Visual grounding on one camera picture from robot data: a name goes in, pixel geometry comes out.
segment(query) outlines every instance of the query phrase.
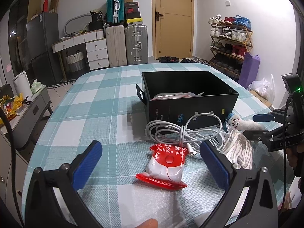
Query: door frame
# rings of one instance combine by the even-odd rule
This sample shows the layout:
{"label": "door frame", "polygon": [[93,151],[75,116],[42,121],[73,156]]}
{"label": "door frame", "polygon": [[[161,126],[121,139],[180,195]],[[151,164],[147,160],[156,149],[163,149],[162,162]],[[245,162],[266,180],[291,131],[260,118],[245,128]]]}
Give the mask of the door frame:
{"label": "door frame", "polygon": [[[193,38],[194,38],[194,0],[192,0],[192,30],[191,30],[190,57],[193,57]],[[152,42],[153,42],[153,57],[154,57],[154,59],[156,59],[156,12],[155,12],[155,0],[152,0]]]}

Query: plush toy face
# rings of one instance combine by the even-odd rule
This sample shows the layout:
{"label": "plush toy face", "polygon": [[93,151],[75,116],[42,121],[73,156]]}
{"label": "plush toy face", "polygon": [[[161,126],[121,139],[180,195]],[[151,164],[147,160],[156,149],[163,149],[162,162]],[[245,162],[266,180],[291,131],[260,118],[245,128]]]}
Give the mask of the plush toy face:
{"label": "plush toy face", "polygon": [[230,119],[227,121],[228,125],[234,129],[238,129],[238,126],[241,123],[241,118],[239,115],[234,114]]}

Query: plush toy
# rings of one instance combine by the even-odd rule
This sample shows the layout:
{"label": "plush toy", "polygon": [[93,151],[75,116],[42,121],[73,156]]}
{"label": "plush toy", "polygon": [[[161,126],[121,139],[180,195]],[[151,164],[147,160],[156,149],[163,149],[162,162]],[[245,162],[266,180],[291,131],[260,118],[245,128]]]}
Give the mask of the plush toy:
{"label": "plush toy", "polygon": [[227,126],[232,129],[244,132],[245,130],[263,130],[263,125],[254,122],[252,120],[243,120],[238,114],[230,113],[227,117],[226,124],[224,125],[224,130],[228,130]]}

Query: purple bag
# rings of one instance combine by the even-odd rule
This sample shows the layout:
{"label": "purple bag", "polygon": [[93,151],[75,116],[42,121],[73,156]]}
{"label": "purple bag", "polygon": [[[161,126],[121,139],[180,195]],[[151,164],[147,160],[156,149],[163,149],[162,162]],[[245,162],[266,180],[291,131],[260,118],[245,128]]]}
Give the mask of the purple bag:
{"label": "purple bag", "polygon": [[247,87],[255,81],[257,77],[257,72],[260,66],[259,55],[252,56],[250,53],[246,53],[242,70],[240,73],[239,84],[247,89]]}

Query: white drawer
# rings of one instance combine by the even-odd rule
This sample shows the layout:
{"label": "white drawer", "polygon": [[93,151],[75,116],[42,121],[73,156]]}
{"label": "white drawer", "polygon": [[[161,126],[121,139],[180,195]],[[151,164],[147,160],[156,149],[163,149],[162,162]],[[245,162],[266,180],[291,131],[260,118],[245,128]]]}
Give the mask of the white drawer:
{"label": "white drawer", "polygon": [[86,43],[85,45],[87,47],[87,52],[107,48],[107,43],[106,43],[105,39],[89,42],[89,43]]}
{"label": "white drawer", "polygon": [[99,68],[105,68],[109,67],[109,60],[107,58],[96,60],[89,62],[90,70],[99,69]]}
{"label": "white drawer", "polygon": [[107,49],[95,50],[87,53],[88,61],[100,60],[103,58],[108,58]]}
{"label": "white drawer", "polygon": [[79,45],[96,39],[96,32],[85,33],[74,38],[74,45]]}
{"label": "white drawer", "polygon": [[54,45],[54,48],[55,48],[55,52],[58,52],[72,46],[74,46],[74,39],[67,39]]}
{"label": "white drawer", "polygon": [[103,30],[96,31],[97,39],[103,39]]}

